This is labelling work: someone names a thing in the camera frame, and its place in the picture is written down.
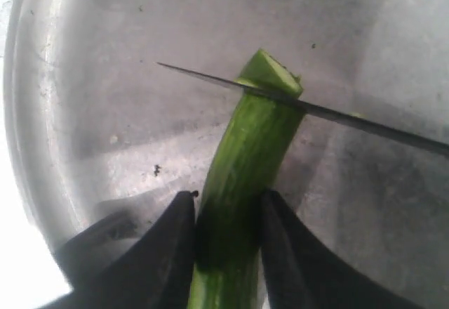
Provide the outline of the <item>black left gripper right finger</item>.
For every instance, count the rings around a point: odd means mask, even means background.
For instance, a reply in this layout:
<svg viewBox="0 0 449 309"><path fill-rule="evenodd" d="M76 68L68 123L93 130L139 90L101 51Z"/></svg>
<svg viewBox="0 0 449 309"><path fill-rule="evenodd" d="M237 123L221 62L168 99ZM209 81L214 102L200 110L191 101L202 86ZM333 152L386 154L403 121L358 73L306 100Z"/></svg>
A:
<svg viewBox="0 0 449 309"><path fill-rule="evenodd" d="M274 190L261 198L262 264L271 308L417 308L325 246Z"/></svg>

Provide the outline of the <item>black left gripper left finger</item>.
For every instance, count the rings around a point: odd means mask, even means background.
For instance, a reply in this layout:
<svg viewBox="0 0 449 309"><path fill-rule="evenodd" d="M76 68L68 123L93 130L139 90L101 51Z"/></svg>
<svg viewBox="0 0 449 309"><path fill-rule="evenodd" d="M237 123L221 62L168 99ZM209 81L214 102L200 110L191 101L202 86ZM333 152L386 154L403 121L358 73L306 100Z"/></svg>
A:
<svg viewBox="0 0 449 309"><path fill-rule="evenodd" d="M194 269L198 191L180 191L122 257L47 308L186 308Z"/></svg>

